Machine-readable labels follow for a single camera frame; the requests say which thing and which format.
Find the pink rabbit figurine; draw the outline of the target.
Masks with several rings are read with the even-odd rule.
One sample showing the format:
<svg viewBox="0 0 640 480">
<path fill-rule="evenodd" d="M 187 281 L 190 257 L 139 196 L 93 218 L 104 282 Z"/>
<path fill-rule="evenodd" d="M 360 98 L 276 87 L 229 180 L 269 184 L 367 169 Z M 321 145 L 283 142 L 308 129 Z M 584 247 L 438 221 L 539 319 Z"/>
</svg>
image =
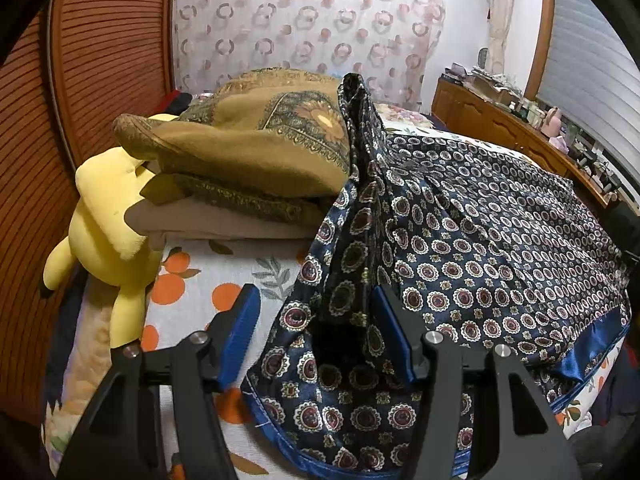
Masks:
<svg viewBox="0 0 640 480">
<path fill-rule="evenodd" d="M 541 124 L 540 131 L 548 138 L 556 138 L 561 133 L 562 112 L 559 107 L 551 107 L 547 110 L 544 121 Z"/>
</svg>

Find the floral beige blanket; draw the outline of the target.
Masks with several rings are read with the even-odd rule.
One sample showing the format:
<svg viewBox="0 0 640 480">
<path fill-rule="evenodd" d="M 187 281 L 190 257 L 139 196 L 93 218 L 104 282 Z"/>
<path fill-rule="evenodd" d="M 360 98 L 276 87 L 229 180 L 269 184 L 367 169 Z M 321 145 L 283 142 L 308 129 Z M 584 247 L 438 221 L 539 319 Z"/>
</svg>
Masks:
<svg viewBox="0 0 640 480">
<path fill-rule="evenodd" d="M 406 108 L 394 104 L 376 103 L 375 110 L 384 122 L 402 122 L 403 124 L 424 128 L 435 127 L 434 122 L 420 112 L 407 110 Z"/>
</svg>

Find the patterned sheer curtain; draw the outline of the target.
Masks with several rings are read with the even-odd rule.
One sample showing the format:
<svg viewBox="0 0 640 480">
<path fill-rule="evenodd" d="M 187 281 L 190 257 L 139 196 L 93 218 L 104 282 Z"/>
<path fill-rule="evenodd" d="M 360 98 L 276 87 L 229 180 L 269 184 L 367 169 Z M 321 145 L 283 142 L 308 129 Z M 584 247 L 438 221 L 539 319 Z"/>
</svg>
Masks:
<svg viewBox="0 0 640 480">
<path fill-rule="evenodd" d="M 360 73 L 380 102 L 417 110 L 445 0 L 174 0 L 178 89 L 212 92 L 266 67 Z"/>
</svg>

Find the wooden louvered wardrobe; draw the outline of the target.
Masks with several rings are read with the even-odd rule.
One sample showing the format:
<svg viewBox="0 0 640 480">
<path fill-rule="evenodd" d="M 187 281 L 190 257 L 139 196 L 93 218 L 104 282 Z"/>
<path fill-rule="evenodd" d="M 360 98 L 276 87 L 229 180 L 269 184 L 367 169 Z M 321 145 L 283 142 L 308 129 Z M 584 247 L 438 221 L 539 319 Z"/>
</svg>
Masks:
<svg viewBox="0 0 640 480">
<path fill-rule="evenodd" d="M 172 0 L 1 0 L 1 409 L 38 425 L 76 168 L 171 92 Z"/>
</svg>

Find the folded brown patterned blanket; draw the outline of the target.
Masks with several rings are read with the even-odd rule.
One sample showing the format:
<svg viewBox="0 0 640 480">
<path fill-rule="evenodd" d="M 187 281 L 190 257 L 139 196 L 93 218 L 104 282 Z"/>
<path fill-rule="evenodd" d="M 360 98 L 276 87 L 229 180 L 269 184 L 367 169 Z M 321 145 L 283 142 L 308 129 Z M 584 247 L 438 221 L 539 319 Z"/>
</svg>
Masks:
<svg viewBox="0 0 640 480">
<path fill-rule="evenodd" d="M 318 226 L 350 174 L 335 77 L 251 70 L 180 116 L 121 114 L 120 146 L 157 164 L 142 188 L 155 206 L 194 198 L 264 220 Z"/>
</svg>

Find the navy patterned silk garment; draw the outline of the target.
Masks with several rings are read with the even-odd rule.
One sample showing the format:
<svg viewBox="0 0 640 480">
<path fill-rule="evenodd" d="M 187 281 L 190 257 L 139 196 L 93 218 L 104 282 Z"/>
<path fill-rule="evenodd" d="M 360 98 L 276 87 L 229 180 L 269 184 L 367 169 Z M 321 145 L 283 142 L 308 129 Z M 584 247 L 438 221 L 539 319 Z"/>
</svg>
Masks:
<svg viewBox="0 0 640 480">
<path fill-rule="evenodd" d="M 337 102 L 352 172 L 242 383 L 260 431 L 317 478 L 398 475 L 420 396 L 369 304 L 387 285 L 418 330 L 508 346 L 572 432 L 629 323 L 620 248 L 569 180 L 497 145 L 387 128 L 359 75 Z"/>
</svg>

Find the wooden dresser cabinet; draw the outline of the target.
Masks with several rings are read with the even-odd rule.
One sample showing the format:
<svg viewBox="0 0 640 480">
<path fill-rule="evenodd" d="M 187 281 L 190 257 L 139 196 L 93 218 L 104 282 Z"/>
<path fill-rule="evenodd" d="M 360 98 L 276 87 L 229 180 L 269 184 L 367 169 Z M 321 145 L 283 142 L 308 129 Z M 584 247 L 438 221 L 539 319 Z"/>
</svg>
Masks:
<svg viewBox="0 0 640 480">
<path fill-rule="evenodd" d="M 590 209 L 596 214 L 605 211 L 602 193 L 567 155 L 552 146 L 542 133 L 469 89 L 440 77 L 432 115 L 454 133 L 510 148 L 528 156 L 542 169 L 572 180 L 576 194 Z"/>
</svg>

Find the clutter pile on dresser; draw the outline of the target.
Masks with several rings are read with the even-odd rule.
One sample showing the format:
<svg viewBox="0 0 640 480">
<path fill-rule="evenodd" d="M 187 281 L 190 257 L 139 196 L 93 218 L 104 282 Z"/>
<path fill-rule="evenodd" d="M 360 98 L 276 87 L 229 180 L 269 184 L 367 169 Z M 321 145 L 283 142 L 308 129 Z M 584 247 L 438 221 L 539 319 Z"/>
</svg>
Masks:
<svg viewBox="0 0 640 480">
<path fill-rule="evenodd" d="M 522 99 L 518 88 L 512 87 L 508 82 L 488 74 L 486 70 L 479 67 L 467 70 L 463 65 L 454 63 L 444 69 L 442 76 L 454 84 L 460 84 L 487 102 L 510 106 Z"/>
</svg>

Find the yellow plush toy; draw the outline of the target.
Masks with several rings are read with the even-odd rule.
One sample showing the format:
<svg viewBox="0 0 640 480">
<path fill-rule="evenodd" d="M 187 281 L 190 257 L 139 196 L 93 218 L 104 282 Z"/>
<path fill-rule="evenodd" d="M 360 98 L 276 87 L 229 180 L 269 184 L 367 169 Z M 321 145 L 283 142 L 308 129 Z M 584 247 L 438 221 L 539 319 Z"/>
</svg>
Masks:
<svg viewBox="0 0 640 480">
<path fill-rule="evenodd" d="M 145 289 L 155 280 L 162 254 L 130 229 L 125 212 L 142 200 L 140 191 L 153 173 L 123 148 L 110 148 L 87 159 L 75 172 L 79 200 L 68 234 L 48 255 L 42 282 L 53 292 L 76 263 L 118 294 L 110 322 L 112 348 L 142 335 Z"/>
</svg>

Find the orange print white bedsheet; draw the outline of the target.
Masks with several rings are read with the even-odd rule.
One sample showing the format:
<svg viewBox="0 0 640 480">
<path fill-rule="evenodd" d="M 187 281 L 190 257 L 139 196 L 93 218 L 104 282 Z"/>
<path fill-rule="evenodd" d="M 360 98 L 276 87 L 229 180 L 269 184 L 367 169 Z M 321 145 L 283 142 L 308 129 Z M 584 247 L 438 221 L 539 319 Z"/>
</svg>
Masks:
<svg viewBox="0 0 640 480">
<path fill-rule="evenodd" d="M 306 240 L 170 240 L 143 323 L 145 351 L 171 347 L 229 310 L 246 284 L 257 287 L 260 312 L 242 373 L 262 353 L 274 318 L 290 294 Z M 58 470 L 82 412 L 111 365 L 108 326 L 116 288 L 78 273 L 63 300 L 46 371 L 41 439 Z M 232 464 L 241 479 L 298 479 L 298 472 L 258 432 L 238 380 L 213 397 Z"/>
</svg>

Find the window blind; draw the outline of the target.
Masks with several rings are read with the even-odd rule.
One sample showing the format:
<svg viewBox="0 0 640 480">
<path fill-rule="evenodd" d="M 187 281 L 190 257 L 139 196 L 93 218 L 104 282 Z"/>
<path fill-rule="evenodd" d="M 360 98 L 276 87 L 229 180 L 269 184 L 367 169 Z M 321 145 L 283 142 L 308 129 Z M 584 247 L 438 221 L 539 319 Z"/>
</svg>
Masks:
<svg viewBox="0 0 640 480">
<path fill-rule="evenodd" d="M 591 0 L 554 0 L 538 98 L 559 107 L 623 164 L 639 163 L 639 70 Z"/>
</svg>

